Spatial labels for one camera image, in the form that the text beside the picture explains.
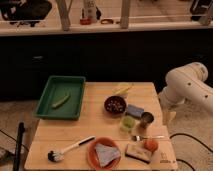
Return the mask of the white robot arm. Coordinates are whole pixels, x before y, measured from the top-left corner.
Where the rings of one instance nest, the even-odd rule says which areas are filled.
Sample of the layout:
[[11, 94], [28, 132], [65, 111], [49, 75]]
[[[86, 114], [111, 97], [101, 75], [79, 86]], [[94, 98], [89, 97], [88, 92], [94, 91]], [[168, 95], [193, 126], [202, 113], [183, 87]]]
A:
[[185, 100], [197, 103], [213, 114], [213, 88], [205, 84], [207, 78], [207, 67], [200, 62], [174, 68], [166, 74], [166, 86], [158, 94], [164, 125], [168, 125], [176, 116], [173, 108]]

